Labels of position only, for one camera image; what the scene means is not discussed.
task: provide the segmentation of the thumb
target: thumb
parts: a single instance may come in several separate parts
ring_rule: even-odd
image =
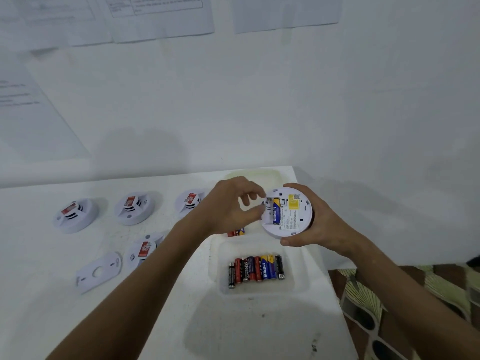
[[[293,246],[295,248],[300,248],[305,245],[313,244],[313,242],[310,239],[310,235],[304,232],[298,235],[282,237],[282,239],[280,240],[280,244],[282,246]]]
[[[265,205],[260,204],[253,208],[250,208],[248,211],[243,211],[241,217],[242,225],[241,227],[245,227],[252,222],[258,221],[262,218],[262,214],[265,212]]]

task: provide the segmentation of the yellow battery label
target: yellow battery label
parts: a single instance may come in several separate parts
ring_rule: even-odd
[[[288,209],[289,210],[300,210],[300,194],[289,194],[288,195]]]

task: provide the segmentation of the right hand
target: right hand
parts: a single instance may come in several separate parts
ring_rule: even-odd
[[[309,244],[318,244],[333,250],[340,255],[351,257],[360,242],[367,240],[365,236],[350,227],[310,188],[298,183],[284,184],[284,187],[294,188],[307,196],[314,213],[311,227],[300,234],[283,237],[280,243],[283,246],[302,247]]]

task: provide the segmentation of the red label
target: red label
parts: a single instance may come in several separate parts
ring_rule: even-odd
[[[148,255],[148,252],[151,248],[151,245],[148,241],[144,241],[143,244],[141,245],[140,252],[138,253],[139,257],[144,257]]]
[[[129,197],[127,198],[127,201],[125,202],[124,206],[125,207],[131,207],[134,204],[135,197]]]
[[[75,207],[77,207],[77,204],[76,203],[72,203],[71,205],[69,205],[67,208],[65,208],[62,213],[64,215],[66,215],[67,213],[69,213],[70,211],[74,210]]]
[[[187,203],[187,205],[190,205],[190,204],[194,201],[194,199],[195,199],[196,196],[197,196],[196,193],[190,193],[190,194],[188,195],[187,199],[185,200],[185,202]]]

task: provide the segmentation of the black battery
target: black battery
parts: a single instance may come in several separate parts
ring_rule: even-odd
[[[233,262],[228,266],[228,288],[235,289],[235,263]]]
[[[278,274],[279,280],[284,280],[285,272],[283,271],[283,261],[281,255],[275,256],[275,269]]]
[[[248,282],[250,280],[250,266],[249,266],[249,260],[248,258],[242,258],[242,281],[243,282]]]

